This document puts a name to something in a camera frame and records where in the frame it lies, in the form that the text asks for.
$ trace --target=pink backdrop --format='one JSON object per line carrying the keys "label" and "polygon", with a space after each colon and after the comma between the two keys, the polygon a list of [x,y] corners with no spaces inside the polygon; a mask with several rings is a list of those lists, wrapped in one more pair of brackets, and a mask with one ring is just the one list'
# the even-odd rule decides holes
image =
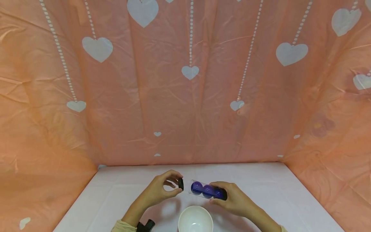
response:
{"label": "pink backdrop", "polygon": [[371,0],[3,0],[0,231],[98,165],[280,161],[371,228]]}

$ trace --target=clear plastic tube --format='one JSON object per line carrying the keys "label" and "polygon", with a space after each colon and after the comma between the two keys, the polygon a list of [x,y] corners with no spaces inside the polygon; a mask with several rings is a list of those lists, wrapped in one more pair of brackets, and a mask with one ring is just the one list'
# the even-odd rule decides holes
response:
{"label": "clear plastic tube", "polygon": [[200,196],[206,199],[210,199],[210,198],[217,198],[217,199],[222,199],[222,200],[227,199],[227,192],[224,189],[214,187],[214,186],[202,183],[197,180],[191,180],[188,193],[196,195],[196,196]]}

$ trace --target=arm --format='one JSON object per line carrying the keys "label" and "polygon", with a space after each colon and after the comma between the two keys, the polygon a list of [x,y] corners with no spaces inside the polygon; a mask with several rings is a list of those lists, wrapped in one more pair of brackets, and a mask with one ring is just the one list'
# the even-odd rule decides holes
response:
{"label": "arm", "polygon": [[210,202],[219,205],[230,213],[252,221],[262,232],[282,232],[282,228],[263,209],[257,206],[234,183],[212,182],[210,185],[227,191],[226,201],[213,199]]}
{"label": "arm", "polygon": [[177,185],[179,178],[183,178],[183,176],[174,170],[169,170],[162,175],[156,176],[139,197],[131,204],[128,211],[121,219],[121,222],[136,227],[144,212],[149,207],[157,205],[162,201],[175,197],[181,193],[182,189],[180,188],[174,189],[173,191],[166,191],[164,189],[164,185],[176,188],[173,183]]}
{"label": "arm", "polygon": [[148,206],[145,205],[145,200],[138,197],[133,204],[126,211],[125,215],[121,221],[126,222],[127,224],[136,227],[138,222],[142,218],[144,212],[148,209]]}

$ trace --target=black object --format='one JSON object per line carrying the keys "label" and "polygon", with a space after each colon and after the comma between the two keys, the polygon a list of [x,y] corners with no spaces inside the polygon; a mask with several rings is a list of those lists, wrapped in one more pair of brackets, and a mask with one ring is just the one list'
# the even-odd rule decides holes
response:
{"label": "black object", "polygon": [[184,183],[183,183],[183,179],[182,178],[179,178],[178,179],[178,186],[179,186],[179,188],[182,189],[182,191],[184,191]]}
{"label": "black object", "polygon": [[150,232],[155,226],[155,222],[149,219],[146,225],[143,225],[141,222],[138,222],[137,232]]}

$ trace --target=finger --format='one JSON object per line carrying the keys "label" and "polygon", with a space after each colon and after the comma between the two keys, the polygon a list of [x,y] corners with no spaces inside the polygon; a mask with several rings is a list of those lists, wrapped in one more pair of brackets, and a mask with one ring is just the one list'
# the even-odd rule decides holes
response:
{"label": "finger", "polygon": [[216,182],[211,182],[210,185],[227,190],[229,188],[230,183],[223,182],[223,181],[216,181]]}
{"label": "finger", "polygon": [[210,200],[210,203],[213,205],[219,205],[222,208],[226,208],[227,202],[220,199],[212,199]]}
{"label": "finger", "polygon": [[174,189],[173,191],[166,191],[165,196],[166,196],[166,198],[172,198],[172,197],[175,197],[176,195],[178,195],[181,192],[182,192],[182,189],[177,188],[177,189]]}
{"label": "finger", "polygon": [[167,179],[169,177],[183,178],[182,174],[180,174],[179,172],[174,171],[174,170],[168,170],[167,172],[162,174],[162,177],[165,178],[165,179]]}
{"label": "finger", "polygon": [[173,189],[176,188],[175,185],[173,185],[173,183],[171,183],[171,182],[169,182],[169,181],[167,181],[167,180],[165,180],[164,185],[170,186],[170,187],[172,187]]}
{"label": "finger", "polygon": [[173,177],[169,177],[167,180],[172,181],[172,182],[173,182],[174,184],[176,184],[176,185],[179,185],[179,184],[178,184],[178,180],[175,179],[175,178],[173,178]]}

